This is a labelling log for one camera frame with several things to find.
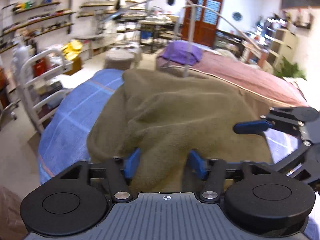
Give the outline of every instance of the round upholstered stool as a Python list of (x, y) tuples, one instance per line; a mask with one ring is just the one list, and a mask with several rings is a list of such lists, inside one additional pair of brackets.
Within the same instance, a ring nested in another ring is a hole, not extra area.
[(124, 50), (110, 50), (104, 59), (104, 68), (120, 70), (129, 69), (134, 60), (134, 55)]

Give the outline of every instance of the wooden door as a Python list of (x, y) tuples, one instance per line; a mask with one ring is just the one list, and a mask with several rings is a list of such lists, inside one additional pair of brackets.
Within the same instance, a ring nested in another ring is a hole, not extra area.
[[(204, 5), (221, 13), (223, 0), (191, 0), (195, 4)], [(184, 17), (182, 38), (188, 40), (190, 26), (191, 8), (187, 8)], [(219, 17), (209, 10), (196, 9), (196, 26), (193, 41), (211, 47), (219, 23)]]

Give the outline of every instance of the yellow object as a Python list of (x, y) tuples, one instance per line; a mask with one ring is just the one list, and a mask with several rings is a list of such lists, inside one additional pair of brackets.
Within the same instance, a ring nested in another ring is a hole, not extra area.
[(69, 61), (74, 60), (80, 54), (81, 49), (82, 43), (77, 40), (73, 40), (62, 47), (64, 56)]

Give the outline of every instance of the pink blanket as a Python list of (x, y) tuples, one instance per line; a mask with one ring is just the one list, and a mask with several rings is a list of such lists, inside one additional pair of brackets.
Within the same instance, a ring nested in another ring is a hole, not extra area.
[[(166, 63), (166, 59), (157, 57), (157, 67), (165, 66)], [(190, 69), (217, 76), (263, 97), (291, 106), (308, 106), (299, 90), (285, 80), (210, 51), (203, 51), (202, 60)]]

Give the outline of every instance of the floor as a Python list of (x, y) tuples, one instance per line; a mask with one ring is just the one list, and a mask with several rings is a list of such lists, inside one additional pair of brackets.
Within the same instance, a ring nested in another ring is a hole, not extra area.
[[(156, 54), (143, 54), (139, 68), (155, 69)], [(84, 62), (83, 69), (72, 76), (59, 76), (64, 86), (74, 88), (102, 69), (104, 54)], [(24, 198), (39, 183), (37, 148), (40, 136), (31, 125), (23, 106), (15, 109), (18, 119), (5, 122), (0, 131), (0, 185)]]

